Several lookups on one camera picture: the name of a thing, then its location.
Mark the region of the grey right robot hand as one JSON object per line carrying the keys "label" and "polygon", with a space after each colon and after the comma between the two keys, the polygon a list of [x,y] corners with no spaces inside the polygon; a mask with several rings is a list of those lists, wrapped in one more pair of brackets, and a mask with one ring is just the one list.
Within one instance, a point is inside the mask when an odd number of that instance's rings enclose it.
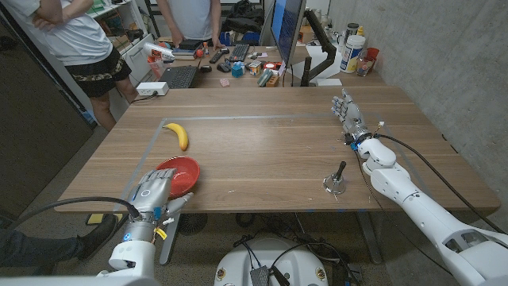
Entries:
{"label": "grey right robot hand", "polygon": [[342,89],[340,96],[333,97],[332,103],[331,111],[339,118],[348,144],[359,144],[371,138],[371,132],[364,122],[364,116],[345,88]]}

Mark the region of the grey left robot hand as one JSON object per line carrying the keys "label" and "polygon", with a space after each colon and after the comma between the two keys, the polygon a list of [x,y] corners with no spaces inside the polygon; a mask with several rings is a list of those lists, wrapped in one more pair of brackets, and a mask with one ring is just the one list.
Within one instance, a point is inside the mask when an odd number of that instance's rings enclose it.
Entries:
{"label": "grey left robot hand", "polygon": [[152,213],[155,220],[160,218],[163,211],[167,215],[180,212],[194,193],[189,192],[177,199],[169,199],[175,171],[175,168],[165,168],[147,172],[132,189],[131,204],[140,213]]}

